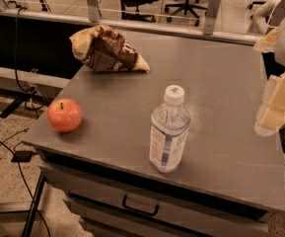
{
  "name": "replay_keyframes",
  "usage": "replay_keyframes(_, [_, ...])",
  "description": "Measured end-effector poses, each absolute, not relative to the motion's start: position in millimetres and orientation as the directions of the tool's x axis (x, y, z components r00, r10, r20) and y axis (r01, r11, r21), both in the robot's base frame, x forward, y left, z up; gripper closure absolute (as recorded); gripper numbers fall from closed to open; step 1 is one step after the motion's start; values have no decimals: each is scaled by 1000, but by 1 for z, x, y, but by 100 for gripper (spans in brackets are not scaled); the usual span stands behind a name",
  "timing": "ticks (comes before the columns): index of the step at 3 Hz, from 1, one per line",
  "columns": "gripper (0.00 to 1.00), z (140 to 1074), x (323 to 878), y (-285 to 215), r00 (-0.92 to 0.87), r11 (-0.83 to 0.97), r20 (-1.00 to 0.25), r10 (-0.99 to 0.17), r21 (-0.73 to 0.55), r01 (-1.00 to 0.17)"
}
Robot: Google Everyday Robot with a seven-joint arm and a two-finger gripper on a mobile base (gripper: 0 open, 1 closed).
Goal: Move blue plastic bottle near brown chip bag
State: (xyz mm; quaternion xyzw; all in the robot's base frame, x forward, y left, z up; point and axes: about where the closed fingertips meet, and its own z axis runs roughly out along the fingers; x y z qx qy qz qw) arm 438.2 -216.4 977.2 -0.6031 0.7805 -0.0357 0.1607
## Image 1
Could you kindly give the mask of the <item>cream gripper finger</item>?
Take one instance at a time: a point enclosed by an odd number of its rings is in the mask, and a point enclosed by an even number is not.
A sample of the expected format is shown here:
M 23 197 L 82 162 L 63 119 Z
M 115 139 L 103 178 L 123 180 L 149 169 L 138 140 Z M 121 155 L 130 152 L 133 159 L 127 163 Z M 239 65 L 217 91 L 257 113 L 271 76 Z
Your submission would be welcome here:
M 277 28 L 271 30 L 267 35 L 255 43 L 253 49 L 263 53 L 274 52 L 276 46 L 277 31 Z
M 262 104 L 258 109 L 254 131 L 260 136 L 271 136 L 285 123 L 285 72 L 271 75 L 265 84 Z

